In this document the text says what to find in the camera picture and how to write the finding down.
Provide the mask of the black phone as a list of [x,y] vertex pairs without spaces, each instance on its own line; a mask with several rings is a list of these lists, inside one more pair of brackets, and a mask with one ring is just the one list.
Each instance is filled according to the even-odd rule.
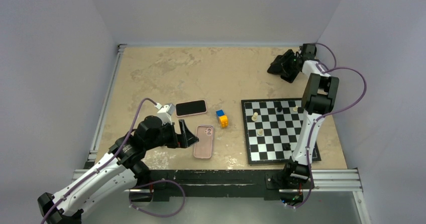
[[280,77],[288,83],[293,83],[300,71],[283,72]]

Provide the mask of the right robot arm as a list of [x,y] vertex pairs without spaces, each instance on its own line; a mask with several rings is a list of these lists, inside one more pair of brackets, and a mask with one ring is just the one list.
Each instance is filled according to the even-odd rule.
[[297,52],[288,50],[278,55],[267,73],[279,75],[292,83],[299,73],[308,77],[301,99],[303,122],[294,151],[283,170],[267,177],[273,189],[300,188],[311,179],[312,153],[325,117],[334,109],[339,79],[331,76],[316,59],[316,44],[302,44]]

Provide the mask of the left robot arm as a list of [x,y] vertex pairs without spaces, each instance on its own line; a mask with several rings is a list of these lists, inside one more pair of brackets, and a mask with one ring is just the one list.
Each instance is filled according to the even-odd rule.
[[154,184],[151,171],[142,161],[147,151],[156,147],[188,148],[199,141],[184,120],[179,120],[179,127],[178,134],[174,123],[145,117],[72,184],[54,194],[45,192],[37,199],[41,222],[81,223],[110,194]]

